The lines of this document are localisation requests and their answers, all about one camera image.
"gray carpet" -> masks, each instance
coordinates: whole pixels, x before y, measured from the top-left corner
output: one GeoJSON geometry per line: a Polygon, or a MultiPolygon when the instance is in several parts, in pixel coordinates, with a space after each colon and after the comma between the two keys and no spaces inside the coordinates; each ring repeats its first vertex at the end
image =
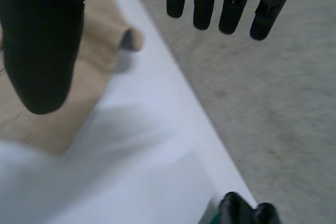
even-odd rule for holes
{"type": "Polygon", "coordinates": [[[207,31],[165,0],[143,0],[258,202],[284,223],[336,220],[336,1],[288,0],[263,42],[249,38],[259,0],[234,35],[207,31]]]}

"floor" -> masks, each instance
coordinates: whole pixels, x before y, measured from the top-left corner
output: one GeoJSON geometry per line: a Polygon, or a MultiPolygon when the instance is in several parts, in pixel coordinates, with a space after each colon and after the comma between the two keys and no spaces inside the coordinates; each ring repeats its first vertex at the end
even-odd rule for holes
{"type": "Polygon", "coordinates": [[[232,36],[207,31],[165,0],[143,0],[258,202],[285,224],[336,219],[336,6],[288,0],[263,42],[249,38],[259,0],[249,0],[232,36]]]}

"white sheet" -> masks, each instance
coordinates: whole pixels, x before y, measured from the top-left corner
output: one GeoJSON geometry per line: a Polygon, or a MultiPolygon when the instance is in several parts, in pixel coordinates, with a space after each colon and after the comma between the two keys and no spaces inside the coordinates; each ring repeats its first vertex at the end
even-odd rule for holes
{"type": "Polygon", "coordinates": [[[120,53],[130,64],[65,156],[0,144],[2,223],[207,223],[228,191],[255,204],[139,0],[116,2],[144,49],[120,53]]]}

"beige cardboard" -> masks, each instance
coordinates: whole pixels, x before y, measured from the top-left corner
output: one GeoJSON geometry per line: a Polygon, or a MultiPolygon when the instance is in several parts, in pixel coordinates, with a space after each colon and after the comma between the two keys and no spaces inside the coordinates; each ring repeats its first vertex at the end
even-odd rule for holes
{"type": "Polygon", "coordinates": [[[71,91],[58,111],[46,115],[34,115],[22,105],[0,52],[0,134],[52,154],[65,152],[105,90],[126,32],[131,33],[133,49],[140,50],[141,36],[125,23],[113,0],[87,0],[71,91]]]}

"white fabric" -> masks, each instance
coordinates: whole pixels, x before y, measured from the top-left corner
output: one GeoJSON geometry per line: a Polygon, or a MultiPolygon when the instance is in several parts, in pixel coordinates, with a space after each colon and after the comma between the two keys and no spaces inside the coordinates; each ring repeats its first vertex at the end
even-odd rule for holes
{"type": "Polygon", "coordinates": [[[139,0],[116,3],[144,49],[120,57],[128,68],[65,156],[0,145],[3,223],[208,223],[228,191],[255,204],[139,0]]]}

